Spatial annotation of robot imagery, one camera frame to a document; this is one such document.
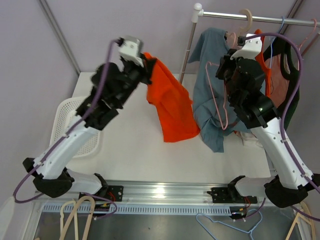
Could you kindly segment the blue grey t shirt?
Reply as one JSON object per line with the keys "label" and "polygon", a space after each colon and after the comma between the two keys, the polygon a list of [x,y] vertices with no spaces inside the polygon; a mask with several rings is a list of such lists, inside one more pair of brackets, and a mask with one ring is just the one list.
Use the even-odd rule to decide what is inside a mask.
{"label": "blue grey t shirt", "polygon": [[210,27],[201,33],[188,59],[189,64],[199,62],[192,97],[193,117],[202,141],[214,153],[224,152],[225,136],[234,131],[249,132],[227,101],[224,82],[216,78],[220,59],[229,49],[226,31]]}

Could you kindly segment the pink wire hanger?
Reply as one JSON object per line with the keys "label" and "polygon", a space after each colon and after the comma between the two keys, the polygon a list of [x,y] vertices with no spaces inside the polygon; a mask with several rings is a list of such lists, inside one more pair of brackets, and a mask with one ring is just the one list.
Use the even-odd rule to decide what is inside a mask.
{"label": "pink wire hanger", "polygon": [[209,87],[209,99],[214,105],[211,115],[217,120],[216,125],[221,127],[225,135],[228,135],[234,130],[235,125],[237,125],[237,117],[233,113],[233,108],[228,106],[224,83],[216,78],[220,58],[230,49],[226,33],[225,30],[218,28],[210,28],[206,31],[203,67],[206,75],[206,84]]}

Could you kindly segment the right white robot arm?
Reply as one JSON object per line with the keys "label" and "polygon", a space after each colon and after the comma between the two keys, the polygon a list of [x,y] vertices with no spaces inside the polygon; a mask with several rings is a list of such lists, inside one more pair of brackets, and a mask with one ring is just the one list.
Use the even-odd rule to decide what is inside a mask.
{"label": "right white robot arm", "polygon": [[263,197],[279,208],[299,204],[320,185],[320,176],[302,161],[282,126],[277,108],[260,91],[265,77],[260,64],[236,53],[236,49],[230,49],[220,59],[216,77],[224,82],[230,106],[262,144],[277,174],[238,176],[228,184],[227,196],[235,203],[247,196]]}

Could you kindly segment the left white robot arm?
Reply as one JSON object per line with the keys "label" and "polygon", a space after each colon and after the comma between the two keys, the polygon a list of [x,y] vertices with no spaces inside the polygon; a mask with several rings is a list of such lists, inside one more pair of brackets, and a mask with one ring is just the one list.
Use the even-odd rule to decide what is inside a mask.
{"label": "left white robot arm", "polygon": [[150,85],[155,58],[141,55],[141,65],[121,59],[123,69],[113,62],[102,64],[91,77],[92,89],[76,109],[62,136],[41,156],[26,158],[23,166],[42,194],[57,198],[67,192],[90,194],[95,200],[107,197],[108,184],[98,173],[84,174],[67,168],[79,149],[113,120],[139,83]]}

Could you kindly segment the green and pink shirt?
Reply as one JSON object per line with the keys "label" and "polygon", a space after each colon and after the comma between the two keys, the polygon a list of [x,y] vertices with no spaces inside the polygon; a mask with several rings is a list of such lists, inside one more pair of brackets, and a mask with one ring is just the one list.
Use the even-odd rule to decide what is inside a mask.
{"label": "green and pink shirt", "polygon": [[298,82],[299,70],[292,59],[292,46],[282,38],[273,42],[272,67],[269,69],[270,46],[262,54],[263,63],[270,72],[270,95],[280,117]]}

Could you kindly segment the wooden hanger bottom right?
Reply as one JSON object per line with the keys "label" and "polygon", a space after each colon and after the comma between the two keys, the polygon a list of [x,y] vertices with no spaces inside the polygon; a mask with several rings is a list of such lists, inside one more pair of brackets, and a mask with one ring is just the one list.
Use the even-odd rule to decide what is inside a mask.
{"label": "wooden hanger bottom right", "polygon": [[285,240],[315,240],[316,228],[314,221],[297,211],[294,211],[294,213],[295,217]]}

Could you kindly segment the metal clothes rack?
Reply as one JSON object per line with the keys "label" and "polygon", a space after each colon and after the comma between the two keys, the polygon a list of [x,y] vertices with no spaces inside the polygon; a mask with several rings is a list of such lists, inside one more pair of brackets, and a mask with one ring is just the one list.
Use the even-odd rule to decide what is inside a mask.
{"label": "metal clothes rack", "polygon": [[195,3],[191,15],[191,31],[189,34],[189,39],[187,47],[185,50],[184,59],[182,62],[181,70],[178,76],[178,81],[183,82],[185,70],[187,67],[189,54],[197,27],[197,23],[200,17],[209,17],[209,18],[220,18],[220,19],[231,19],[231,20],[241,20],[248,21],[248,27],[252,22],[262,22],[262,23],[272,23],[272,24],[284,24],[284,25],[294,25],[294,26],[305,26],[305,27],[320,27],[320,22],[315,23],[314,20],[300,20],[295,18],[274,18],[274,17],[262,17],[262,16],[253,16],[251,12],[244,11],[243,13],[231,14],[231,13],[221,13],[221,12],[208,12],[204,11],[201,3]]}

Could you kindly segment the wooden hangers bottom left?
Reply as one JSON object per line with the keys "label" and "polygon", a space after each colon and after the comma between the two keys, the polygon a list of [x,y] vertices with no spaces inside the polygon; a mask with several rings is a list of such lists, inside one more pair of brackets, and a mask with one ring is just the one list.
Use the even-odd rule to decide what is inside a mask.
{"label": "wooden hangers bottom left", "polygon": [[[84,201],[90,202],[89,214],[87,216],[87,220],[85,223],[84,231],[82,234],[82,239],[86,240],[89,235],[89,230],[91,226],[91,222],[93,219],[93,214],[95,210],[95,200],[91,196],[83,196],[78,201],[70,200],[65,202],[60,209],[60,236],[59,240],[64,240],[67,234],[67,231],[70,227],[71,222],[74,222],[74,237],[76,240],[79,239],[79,226],[78,226],[78,209],[82,205]],[[66,222],[64,223],[64,209],[67,205],[73,205],[72,211],[69,214]]]}

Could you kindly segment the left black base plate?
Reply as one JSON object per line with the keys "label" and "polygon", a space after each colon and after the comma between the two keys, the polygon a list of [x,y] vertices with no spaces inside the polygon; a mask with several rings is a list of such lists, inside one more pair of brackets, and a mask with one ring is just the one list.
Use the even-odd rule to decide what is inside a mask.
{"label": "left black base plate", "polygon": [[124,187],[122,185],[103,186],[97,193],[93,194],[96,201],[101,201],[102,198],[113,202],[121,202],[123,198]]}

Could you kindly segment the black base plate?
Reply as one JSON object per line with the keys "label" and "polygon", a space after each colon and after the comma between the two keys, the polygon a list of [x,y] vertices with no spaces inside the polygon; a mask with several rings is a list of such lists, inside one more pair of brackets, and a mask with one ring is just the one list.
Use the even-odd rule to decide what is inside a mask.
{"label": "black base plate", "polygon": [[124,187],[122,185],[103,186],[97,193],[93,194],[96,201],[101,201],[102,198],[113,202],[121,202],[123,198]]}
{"label": "black base plate", "polygon": [[238,192],[227,187],[212,187],[206,192],[211,196],[214,204],[257,204],[255,196],[241,196]]}

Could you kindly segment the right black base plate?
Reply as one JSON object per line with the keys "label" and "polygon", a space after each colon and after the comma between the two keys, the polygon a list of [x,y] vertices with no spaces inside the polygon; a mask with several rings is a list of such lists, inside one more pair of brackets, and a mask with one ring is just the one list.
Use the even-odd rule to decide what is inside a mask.
{"label": "right black base plate", "polygon": [[206,192],[211,196],[214,204],[257,204],[255,196],[241,196],[238,192],[227,187],[212,187]]}

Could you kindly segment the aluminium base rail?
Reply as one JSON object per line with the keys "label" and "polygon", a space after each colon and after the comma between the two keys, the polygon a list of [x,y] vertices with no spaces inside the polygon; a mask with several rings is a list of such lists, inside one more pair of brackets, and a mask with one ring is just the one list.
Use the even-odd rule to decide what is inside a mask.
{"label": "aluminium base rail", "polygon": [[213,203],[207,194],[213,187],[227,187],[233,178],[228,168],[213,161],[183,160],[76,160],[67,168],[82,174],[100,174],[109,186],[123,186],[122,201],[96,200],[95,213],[142,214],[197,213],[228,215],[231,203]]}

